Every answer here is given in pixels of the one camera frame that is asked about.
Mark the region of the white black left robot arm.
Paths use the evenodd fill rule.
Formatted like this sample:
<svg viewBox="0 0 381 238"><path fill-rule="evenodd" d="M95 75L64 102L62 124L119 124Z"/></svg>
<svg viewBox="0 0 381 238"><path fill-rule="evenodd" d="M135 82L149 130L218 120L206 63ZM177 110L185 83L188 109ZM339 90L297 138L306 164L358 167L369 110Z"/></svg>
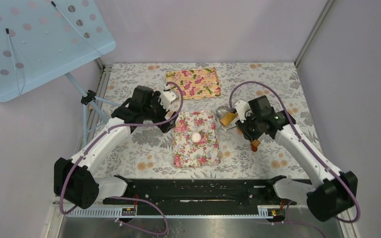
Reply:
<svg viewBox="0 0 381 238"><path fill-rule="evenodd" d="M73 204L73 208L81 209L106 198L130 203L134 191L124 178L98 178L97 171L109 154L138 127L158 127L162 133L173 129L181 110L172 111L176 101L183 104L184 94L174 82L167 82L162 91L139 85L132 96L112 112L96 137L71 158L59 158L54 164L54 193L60 198L60 212L67 215L73 211L64 209L65 200Z"/></svg>

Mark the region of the white dough ball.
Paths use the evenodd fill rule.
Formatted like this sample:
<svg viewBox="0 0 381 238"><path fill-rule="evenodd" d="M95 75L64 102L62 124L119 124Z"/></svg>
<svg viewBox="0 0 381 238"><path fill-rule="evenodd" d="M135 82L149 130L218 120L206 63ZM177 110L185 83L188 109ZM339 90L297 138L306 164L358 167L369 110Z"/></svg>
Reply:
<svg viewBox="0 0 381 238"><path fill-rule="evenodd" d="M200 133L198 132L193 132L191 135L190 135L190 139L193 143L199 143L202 139L202 136Z"/></svg>

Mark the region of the wooden dough roller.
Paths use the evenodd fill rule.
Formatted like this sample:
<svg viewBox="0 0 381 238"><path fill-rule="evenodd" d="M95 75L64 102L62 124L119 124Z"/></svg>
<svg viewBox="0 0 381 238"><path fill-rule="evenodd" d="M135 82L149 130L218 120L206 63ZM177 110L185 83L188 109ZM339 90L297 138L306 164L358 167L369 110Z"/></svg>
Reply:
<svg viewBox="0 0 381 238"><path fill-rule="evenodd" d="M223 131L230 131L237 127L237 122L240 117L237 112L227 112L223 117L219 119L219 123Z"/></svg>

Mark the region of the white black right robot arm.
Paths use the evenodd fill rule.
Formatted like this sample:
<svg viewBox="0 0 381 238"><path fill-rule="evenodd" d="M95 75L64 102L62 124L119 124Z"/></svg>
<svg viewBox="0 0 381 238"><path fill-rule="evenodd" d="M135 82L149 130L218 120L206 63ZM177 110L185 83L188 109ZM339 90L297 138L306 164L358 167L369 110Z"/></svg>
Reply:
<svg viewBox="0 0 381 238"><path fill-rule="evenodd" d="M321 222L358 204L357 176L328 160L300 131L295 119L285 110L276 112L266 96L248 102L240 100L234 104L233 112L238 116L236 126L246 140L257 145L262 135L268 135L291 154L310 180L306 184L286 176L274 177L264 192L267 202L277 204L286 199L306 205Z"/></svg>

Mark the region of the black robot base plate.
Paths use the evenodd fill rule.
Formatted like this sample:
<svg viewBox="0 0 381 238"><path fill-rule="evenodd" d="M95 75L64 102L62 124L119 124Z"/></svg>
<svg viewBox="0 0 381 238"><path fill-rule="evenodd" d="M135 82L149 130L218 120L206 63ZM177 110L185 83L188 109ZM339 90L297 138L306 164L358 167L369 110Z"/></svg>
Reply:
<svg viewBox="0 0 381 238"><path fill-rule="evenodd" d="M105 198L105 205L132 205L161 211L247 212L256 206L284 209L288 199L273 191L271 179L127 179L126 200Z"/></svg>

